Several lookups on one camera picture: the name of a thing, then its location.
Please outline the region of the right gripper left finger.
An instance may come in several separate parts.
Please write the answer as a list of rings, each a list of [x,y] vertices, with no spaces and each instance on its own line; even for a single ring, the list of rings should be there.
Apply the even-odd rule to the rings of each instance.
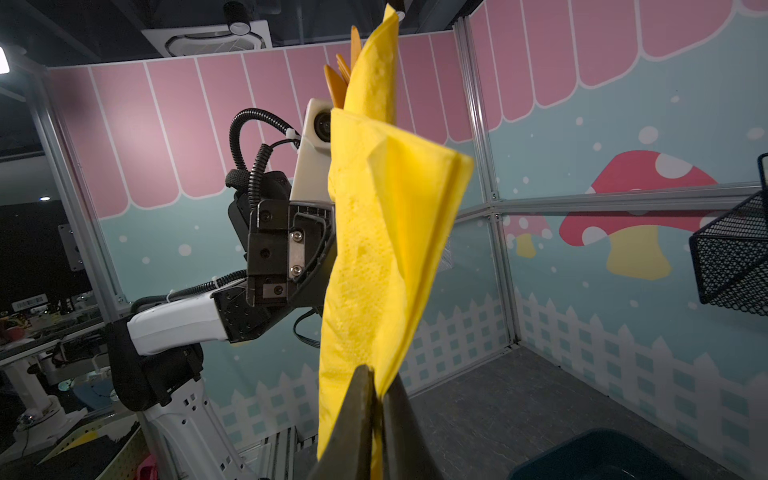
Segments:
[[[369,479],[374,417],[374,373],[367,365],[360,365],[354,371],[324,453],[308,478]]]

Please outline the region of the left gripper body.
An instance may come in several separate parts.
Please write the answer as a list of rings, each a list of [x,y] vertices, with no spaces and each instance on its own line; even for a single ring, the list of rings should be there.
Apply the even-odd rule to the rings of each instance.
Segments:
[[[255,340],[297,309],[321,315],[336,256],[331,203],[260,201],[244,276],[212,294],[228,340]]]

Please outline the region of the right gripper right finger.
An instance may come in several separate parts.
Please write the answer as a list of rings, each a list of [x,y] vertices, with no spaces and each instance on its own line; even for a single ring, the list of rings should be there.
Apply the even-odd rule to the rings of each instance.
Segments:
[[[443,479],[430,454],[399,375],[383,396],[381,407],[384,478]]]

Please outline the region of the yellow paper napkin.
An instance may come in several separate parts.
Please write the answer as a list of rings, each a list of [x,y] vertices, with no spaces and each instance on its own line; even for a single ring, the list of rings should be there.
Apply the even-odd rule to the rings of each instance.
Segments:
[[[381,400],[418,329],[474,170],[473,159],[396,124],[399,18],[387,7],[362,43],[343,109],[331,112],[328,192],[337,257],[319,353],[317,461],[355,369],[374,373],[369,479],[385,479]]]

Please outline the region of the orange plastic spoon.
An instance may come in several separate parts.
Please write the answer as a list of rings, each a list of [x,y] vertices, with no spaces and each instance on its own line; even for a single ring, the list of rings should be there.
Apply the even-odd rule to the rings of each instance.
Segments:
[[[347,83],[330,65],[325,65],[323,71],[333,106],[338,109],[343,109],[346,99]]]

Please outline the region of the dark teal plastic tub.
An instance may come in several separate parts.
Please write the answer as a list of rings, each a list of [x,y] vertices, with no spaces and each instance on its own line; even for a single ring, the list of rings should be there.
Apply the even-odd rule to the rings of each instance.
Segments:
[[[682,479],[684,475],[636,439],[591,429],[515,467],[517,479]]]

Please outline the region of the orange plastic fork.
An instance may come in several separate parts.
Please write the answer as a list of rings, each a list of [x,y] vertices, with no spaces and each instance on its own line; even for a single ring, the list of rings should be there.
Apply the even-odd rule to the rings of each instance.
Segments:
[[[343,79],[343,81],[346,84],[349,84],[350,78],[351,78],[351,69],[348,66],[346,60],[344,59],[342,54],[336,55],[336,61],[337,61],[337,67],[339,69],[339,73]]]

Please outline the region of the orange plastic knife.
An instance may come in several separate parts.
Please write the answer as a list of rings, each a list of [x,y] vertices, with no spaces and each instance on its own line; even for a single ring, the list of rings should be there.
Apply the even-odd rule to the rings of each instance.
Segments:
[[[353,70],[356,66],[358,58],[362,52],[362,40],[359,30],[356,26],[351,27],[350,33],[350,70]]]

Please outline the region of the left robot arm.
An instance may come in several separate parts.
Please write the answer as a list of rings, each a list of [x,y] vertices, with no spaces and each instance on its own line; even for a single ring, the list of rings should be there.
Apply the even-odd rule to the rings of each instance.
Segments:
[[[207,341],[257,339],[295,310],[321,312],[337,255],[330,103],[307,105],[301,130],[259,108],[229,128],[234,192],[228,215],[244,269],[135,301],[107,330],[119,400],[143,415],[165,456],[161,473],[186,479],[289,479],[294,428],[239,453],[215,414],[202,376]]]

